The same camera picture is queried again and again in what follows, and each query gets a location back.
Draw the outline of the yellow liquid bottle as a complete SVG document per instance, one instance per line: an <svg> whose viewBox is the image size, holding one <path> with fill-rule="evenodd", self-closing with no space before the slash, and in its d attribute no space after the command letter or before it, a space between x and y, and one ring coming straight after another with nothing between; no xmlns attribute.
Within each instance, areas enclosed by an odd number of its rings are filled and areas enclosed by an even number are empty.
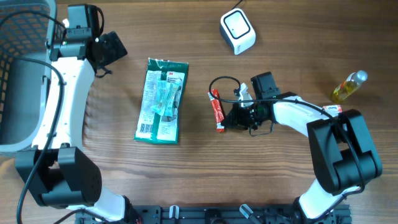
<svg viewBox="0 0 398 224"><path fill-rule="evenodd" d="M368 73L364 70L359 70L352 73L348 78L338 85L330 94L330 100L335 104L340 104L345 101L352 93L361 87L361 85L368 79Z"/></svg>

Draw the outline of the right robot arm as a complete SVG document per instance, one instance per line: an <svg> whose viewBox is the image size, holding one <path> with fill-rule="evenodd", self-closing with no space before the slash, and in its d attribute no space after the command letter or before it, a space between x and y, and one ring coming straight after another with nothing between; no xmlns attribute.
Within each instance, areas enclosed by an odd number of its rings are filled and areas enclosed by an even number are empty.
<svg viewBox="0 0 398 224"><path fill-rule="evenodd" d="M292 92L281 93L271 72L251 78L254 97L240 83L222 120L226 128L253 131L262 123L288 126L308 138L316 179L286 207L264 210L264 223L348 223L342 201L382 174L382 161L363 115L326 110Z"/></svg>

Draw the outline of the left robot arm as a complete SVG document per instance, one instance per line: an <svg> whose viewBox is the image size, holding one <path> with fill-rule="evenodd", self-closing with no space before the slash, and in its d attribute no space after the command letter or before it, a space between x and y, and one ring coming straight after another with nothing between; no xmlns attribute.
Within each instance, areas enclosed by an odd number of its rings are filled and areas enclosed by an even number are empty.
<svg viewBox="0 0 398 224"><path fill-rule="evenodd" d="M68 7L69 25L49 50L49 93L40 128L16 169L41 207L85 213L103 223L130 221L126 197L103 186L98 166L83 152L82 129L90 86L98 70L126 55L114 32L105 34L102 10L91 4Z"/></svg>

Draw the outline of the white barcode scanner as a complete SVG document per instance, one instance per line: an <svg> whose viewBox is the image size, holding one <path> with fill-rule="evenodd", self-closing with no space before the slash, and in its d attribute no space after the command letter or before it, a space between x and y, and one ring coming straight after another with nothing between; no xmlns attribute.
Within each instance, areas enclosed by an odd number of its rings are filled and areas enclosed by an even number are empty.
<svg viewBox="0 0 398 224"><path fill-rule="evenodd" d="M221 16L220 34L235 55L251 48L256 41L256 32L240 8L232 9Z"/></svg>

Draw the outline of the green 3M gloves package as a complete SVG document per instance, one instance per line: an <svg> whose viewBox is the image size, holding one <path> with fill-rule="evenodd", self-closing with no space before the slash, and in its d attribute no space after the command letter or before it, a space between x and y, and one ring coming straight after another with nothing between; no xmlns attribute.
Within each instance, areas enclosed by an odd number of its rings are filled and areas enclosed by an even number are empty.
<svg viewBox="0 0 398 224"><path fill-rule="evenodd" d="M149 58L142 94L141 110L134 139L154 144L176 144L179 132L179 108L185 90L189 64ZM155 104L157 80L180 82L175 99L173 117L160 116L154 113L151 106Z"/></svg>

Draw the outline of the grey plastic mesh basket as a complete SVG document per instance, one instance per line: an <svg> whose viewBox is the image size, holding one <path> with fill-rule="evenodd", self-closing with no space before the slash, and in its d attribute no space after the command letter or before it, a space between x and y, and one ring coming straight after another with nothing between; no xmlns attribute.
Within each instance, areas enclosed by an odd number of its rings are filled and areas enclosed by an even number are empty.
<svg viewBox="0 0 398 224"><path fill-rule="evenodd" d="M55 0L1 1L1 156L29 149L44 116L50 48L63 29Z"/></svg>

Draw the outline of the mint green wipes pack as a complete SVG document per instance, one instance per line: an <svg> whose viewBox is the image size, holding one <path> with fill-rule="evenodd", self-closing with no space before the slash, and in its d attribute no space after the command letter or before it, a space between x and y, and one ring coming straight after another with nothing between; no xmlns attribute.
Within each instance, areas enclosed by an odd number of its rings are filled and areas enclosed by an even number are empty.
<svg viewBox="0 0 398 224"><path fill-rule="evenodd" d="M154 113L160 116L173 117L175 114L175 99L180 88L180 82L157 80L155 104L151 106Z"/></svg>

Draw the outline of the orange Kleenex tissue pack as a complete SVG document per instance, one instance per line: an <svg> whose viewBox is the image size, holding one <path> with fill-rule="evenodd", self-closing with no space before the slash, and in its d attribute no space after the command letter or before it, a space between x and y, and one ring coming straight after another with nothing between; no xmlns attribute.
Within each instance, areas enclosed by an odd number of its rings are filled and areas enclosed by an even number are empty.
<svg viewBox="0 0 398 224"><path fill-rule="evenodd" d="M341 113L343 111L340 105L327 105L322 108L327 112Z"/></svg>

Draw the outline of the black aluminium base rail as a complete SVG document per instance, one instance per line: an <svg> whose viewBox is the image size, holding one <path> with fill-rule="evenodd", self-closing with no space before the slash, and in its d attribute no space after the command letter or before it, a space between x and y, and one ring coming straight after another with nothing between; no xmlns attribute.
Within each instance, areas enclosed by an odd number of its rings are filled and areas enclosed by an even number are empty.
<svg viewBox="0 0 398 224"><path fill-rule="evenodd" d="M251 207L247 218L238 207L176 207L134 206L135 223L298 223L293 206L288 204Z"/></svg>

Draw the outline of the red stick sachet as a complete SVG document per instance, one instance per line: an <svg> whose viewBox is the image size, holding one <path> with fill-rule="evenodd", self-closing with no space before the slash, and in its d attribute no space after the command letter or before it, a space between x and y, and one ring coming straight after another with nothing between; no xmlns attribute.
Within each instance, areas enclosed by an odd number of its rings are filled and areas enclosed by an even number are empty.
<svg viewBox="0 0 398 224"><path fill-rule="evenodd" d="M217 89L211 89L208 92L208 96L211 102L211 106L213 108L213 112L215 115L215 120L216 120L216 131L218 133L223 133L224 132L224 126L221 125L222 120L224 120L224 112L222 105L219 100L217 100L215 97L219 97L219 92Z"/></svg>

